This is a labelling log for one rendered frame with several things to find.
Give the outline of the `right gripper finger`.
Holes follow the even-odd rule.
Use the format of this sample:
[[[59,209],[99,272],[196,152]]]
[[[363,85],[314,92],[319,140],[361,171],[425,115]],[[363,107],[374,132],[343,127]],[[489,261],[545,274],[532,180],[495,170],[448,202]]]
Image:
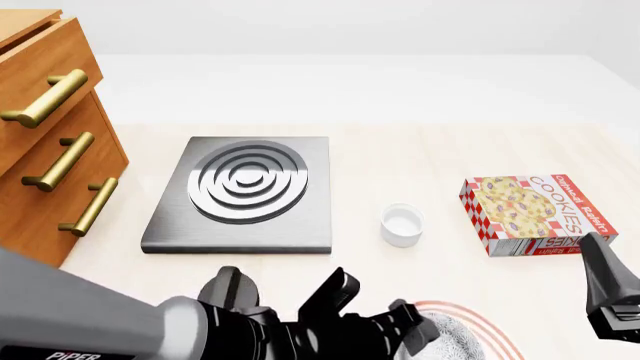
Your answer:
[[[640,312],[640,278],[617,257],[603,236],[592,232],[580,241],[587,282],[586,311],[631,306]]]

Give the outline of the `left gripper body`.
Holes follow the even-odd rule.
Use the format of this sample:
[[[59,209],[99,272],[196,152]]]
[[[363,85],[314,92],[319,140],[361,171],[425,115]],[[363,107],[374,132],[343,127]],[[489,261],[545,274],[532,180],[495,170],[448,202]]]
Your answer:
[[[298,320],[279,324],[279,360],[393,360],[400,303],[371,317],[340,314],[359,290],[359,281],[337,268],[299,308]]]

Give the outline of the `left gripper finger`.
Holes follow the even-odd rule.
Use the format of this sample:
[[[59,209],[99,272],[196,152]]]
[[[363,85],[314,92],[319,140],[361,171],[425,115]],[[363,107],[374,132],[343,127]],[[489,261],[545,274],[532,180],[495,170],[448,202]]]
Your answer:
[[[396,299],[389,305],[400,341],[408,352],[421,352],[440,337],[432,320],[423,317],[413,304]]]

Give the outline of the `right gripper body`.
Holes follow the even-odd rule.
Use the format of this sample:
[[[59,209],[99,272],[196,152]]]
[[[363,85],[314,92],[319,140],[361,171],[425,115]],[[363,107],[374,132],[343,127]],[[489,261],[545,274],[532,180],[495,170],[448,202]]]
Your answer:
[[[597,308],[588,320],[601,340],[640,342],[640,305]]]

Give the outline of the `patterned bowl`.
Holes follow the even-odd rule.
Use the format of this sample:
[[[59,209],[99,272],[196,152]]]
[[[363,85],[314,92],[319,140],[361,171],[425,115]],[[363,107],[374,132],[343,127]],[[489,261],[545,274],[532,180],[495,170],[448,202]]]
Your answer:
[[[437,312],[421,314],[434,323],[439,337],[414,356],[402,347],[396,360],[486,360],[478,339],[459,320]]]

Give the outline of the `white plate with red rings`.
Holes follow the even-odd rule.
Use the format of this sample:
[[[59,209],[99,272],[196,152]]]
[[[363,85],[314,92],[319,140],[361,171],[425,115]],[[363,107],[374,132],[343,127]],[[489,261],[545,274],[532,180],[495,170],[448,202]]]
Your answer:
[[[415,305],[420,314],[423,311],[447,314],[467,326],[480,342],[486,360],[525,360],[513,341],[481,314],[452,302],[428,300],[416,302]]]

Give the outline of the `small white bowl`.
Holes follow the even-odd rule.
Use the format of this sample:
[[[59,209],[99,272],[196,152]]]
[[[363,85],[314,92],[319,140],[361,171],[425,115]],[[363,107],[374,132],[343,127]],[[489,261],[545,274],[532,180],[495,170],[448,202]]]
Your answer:
[[[396,248],[409,248],[422,236],[425,218],[415,206],[393,203],[383,210],[380,224],[385,242]]]

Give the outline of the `flat stove plate with rings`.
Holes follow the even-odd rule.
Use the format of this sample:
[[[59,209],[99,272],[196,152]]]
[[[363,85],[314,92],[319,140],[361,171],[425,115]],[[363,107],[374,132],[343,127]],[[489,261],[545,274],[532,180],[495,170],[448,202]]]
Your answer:
[[[328,137],[191,137],[146,254],[328,254]]]

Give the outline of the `wooden cabinet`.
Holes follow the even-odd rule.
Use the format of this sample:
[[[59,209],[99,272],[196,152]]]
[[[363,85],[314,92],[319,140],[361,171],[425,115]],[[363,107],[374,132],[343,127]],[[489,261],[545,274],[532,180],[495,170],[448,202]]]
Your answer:
[[[60,266],[129,161],[76,18],[0,9],[0,250]]]

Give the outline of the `printed cookies box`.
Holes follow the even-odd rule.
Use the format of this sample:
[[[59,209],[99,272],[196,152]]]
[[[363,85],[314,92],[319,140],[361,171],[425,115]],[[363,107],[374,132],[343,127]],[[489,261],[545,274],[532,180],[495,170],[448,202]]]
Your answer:
[[[618,236],[565,174],[471,177],[459,198],[491,257],[578,254],[588,233]]]

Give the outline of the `wooden drawer, closed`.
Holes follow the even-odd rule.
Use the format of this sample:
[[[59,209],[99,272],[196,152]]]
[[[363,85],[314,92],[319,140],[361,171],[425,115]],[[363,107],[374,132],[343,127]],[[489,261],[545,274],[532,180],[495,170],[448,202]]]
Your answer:
[[[61,138],[76,137],[78,129],[57,130],[41,140],[0,176],[0,246],[42,263],[60,266],[77,237],[59,231],[58,224],[77,221],[95,192],[89,184],[118,178],[126,167],[111,131],[88,128],[92,145],[52,192],[21,184],[23,176],[41,176],[65,151]]]
[[[25,176],[43,176],[68,149],[60,139],[84,132],[94,136],[93,143],[53,191],[21,183]],[[58,224],[78,221],[95,196],[88,185],[119,177],[127,164],[101,101],[90,93],[0,177],[0,243],[56,236]]]

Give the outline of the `wooden drawer pulled open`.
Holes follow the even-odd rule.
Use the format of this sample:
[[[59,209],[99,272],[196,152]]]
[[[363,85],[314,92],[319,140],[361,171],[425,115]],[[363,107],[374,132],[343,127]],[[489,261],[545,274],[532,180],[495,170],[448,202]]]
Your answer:
[[[84,71],[88,80],[36,128],[0,119],[0,175],[22,158],[103,79],[77,18],[48,29],[0,56],[0,113],[26,110],[50,90],[49,77]]]

